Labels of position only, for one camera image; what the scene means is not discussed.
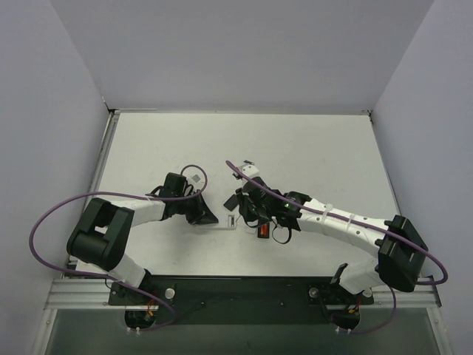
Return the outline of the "white remote control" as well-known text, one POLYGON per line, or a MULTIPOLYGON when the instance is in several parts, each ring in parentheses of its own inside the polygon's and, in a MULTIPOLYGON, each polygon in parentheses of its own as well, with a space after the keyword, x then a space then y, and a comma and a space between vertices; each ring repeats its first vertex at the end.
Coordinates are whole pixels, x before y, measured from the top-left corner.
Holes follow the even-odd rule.
POLYGON ((212 224, 207 224, 207 225, 203 225, 203 226, 199 226, 200 229, 205 229, 205 230, 235 230, 236 227, 237 227, 237 219, 239 218, 238 216, 235 216, 236 218, 236 227, 234 229, 230 229, 227 227, 227 216, 228 214, 226 215, 221 215, 219 216, 219 222, 218 223, 212 223, 212 224))

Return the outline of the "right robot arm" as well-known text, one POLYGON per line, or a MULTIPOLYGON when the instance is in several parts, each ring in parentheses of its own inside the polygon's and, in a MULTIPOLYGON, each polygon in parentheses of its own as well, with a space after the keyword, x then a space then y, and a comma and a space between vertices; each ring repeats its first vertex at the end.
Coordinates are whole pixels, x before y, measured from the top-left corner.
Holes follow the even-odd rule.
POLYGON ((323 234, 368 253, 365 261, 340 265, 333 277, 350 294, 383 284, 414 291, 428 248, 409 219, 350 214, 300 192, 269 189, 260 177, 244 183, 235 195, 246 223, 274 222, 290 232, 323 234))

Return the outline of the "white battery cover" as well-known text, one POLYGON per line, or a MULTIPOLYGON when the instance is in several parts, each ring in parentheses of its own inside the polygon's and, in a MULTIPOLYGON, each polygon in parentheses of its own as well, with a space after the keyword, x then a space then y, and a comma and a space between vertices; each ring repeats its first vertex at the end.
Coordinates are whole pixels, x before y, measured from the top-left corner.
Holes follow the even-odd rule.
POLYGON ((251 227, 246 226, 246 227, 245 227, 245 232, 246 232, 247 234, 254 234, 254 235, 256 235, 256 234, 257 234, 257 229, 256 229, 256 228, 251 228, 251 227))

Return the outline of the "black remote control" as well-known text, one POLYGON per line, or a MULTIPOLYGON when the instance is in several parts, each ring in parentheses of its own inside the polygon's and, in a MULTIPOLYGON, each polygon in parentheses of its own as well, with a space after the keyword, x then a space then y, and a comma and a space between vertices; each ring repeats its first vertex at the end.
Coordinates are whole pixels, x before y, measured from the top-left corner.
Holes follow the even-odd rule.
POLYGON ((257 237, 259 239, 269 239, 270 238, 270 224, 266 223, 257 228, 257 237))

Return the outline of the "black battery cover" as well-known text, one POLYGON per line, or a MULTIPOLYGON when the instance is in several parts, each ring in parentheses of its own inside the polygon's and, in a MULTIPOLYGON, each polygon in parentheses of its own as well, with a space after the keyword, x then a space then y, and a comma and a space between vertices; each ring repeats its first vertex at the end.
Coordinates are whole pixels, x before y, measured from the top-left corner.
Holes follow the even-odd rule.
POLYGON ((230 196, 224 203, 223 206, 230 212, 232 212, 239 205, 236 195, 230 196))

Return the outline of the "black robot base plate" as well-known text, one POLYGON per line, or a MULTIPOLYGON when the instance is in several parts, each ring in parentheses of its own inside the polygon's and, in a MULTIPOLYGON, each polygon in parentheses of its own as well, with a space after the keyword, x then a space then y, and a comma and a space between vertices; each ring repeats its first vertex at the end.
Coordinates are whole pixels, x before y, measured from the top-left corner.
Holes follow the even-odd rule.
POLYGON ((125 306, 130 328, 161 325, 319 325, 330 311, 372 305, 331 277, 152 276, 146 293, 113 283, 108 303, 125 306))

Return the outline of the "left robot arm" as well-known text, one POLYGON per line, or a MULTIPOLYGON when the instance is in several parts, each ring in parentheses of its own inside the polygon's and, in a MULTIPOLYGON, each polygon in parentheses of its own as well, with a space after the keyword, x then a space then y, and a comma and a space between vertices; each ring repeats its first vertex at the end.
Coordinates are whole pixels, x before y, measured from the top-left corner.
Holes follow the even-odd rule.
POLYGON ((126 255, 130 230, 145 223, 183 215, 192 226, 218 224, 202 193, 184 175, 169 172, 163 185, 144 199, 90 200, 67 242, 67 252, 126 284, 125 295, 143 304, 152 294, 149 271, 126 255))

